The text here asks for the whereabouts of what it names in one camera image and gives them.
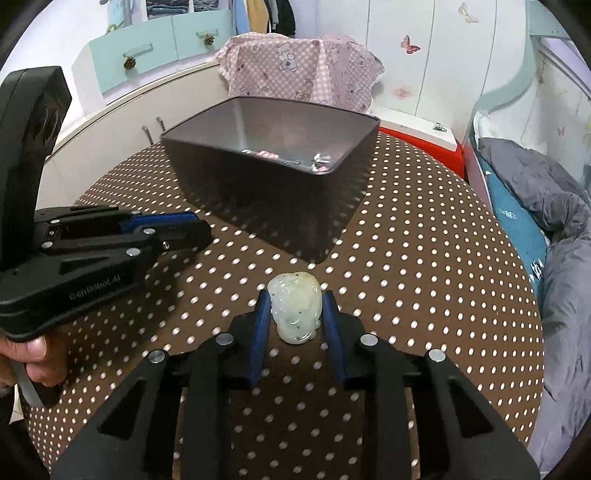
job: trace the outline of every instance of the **table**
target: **table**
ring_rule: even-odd
[[[251,310],[275,275],[302,270],[397,348],[446,351],[527,444],[540,405],[543,344],[517,253],[474,191],[439,162],[386,134],[374,155],[366,197],[324,263],[307,264],[195,210],[212,224],[210,248],[196,257],[163,255],[145,289],[71,324],[72,369],[60,404],[28,415],[45,464],[149,349],[196,348]],[[195,209],[160,144],[121,163],[79,201],[95,203],[146,213]],[[322,333],[293,346],[272,326],[260,385],[231,398],[234,475],[359,477],[363,395],[334,384],[326,348]],[[409,429],[416,442],[412,416]],[[175,458],[182,454],[178,439]],[[418,456],[409,461],[418,476]],[[178,478],[178,465],[175,472]]]

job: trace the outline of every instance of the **light blue drawer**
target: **light blue drawer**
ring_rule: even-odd
[[[215,52],[235,35],[230,10],[210,10],[173,17],[174,36],[179,59],[202,53]],[[212,35],[213,44],[205,45],[205,37]]]
[[[172,17],[156,18],[115,30],[92,40],[89,45],[96,78],[103,93],[141,73],[178,60]],[[124,68],[126,56],[136,61],[131,70]]]

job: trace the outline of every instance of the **white jade stone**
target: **white jade stone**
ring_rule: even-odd
[[[315,338],[322,311],[318,280],[308,272],[282,273],[269,282],[267,289],[281,339],[300,345]]]

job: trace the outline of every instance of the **gray blanket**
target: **gray blanket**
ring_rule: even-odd
[[[556,161],[509,140],[479,150],[507,189],[551,235],[544,266],[544,394],[528,450],[542,473],[591,413],[591,202]]]

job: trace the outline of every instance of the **human hand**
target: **human hand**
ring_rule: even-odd
[[[0,335],[0,391],[16,383],[10,359],[27,366],[33,382],[54,387],[66,379],[66,336],[55,330],[27,343],[15,343]]]

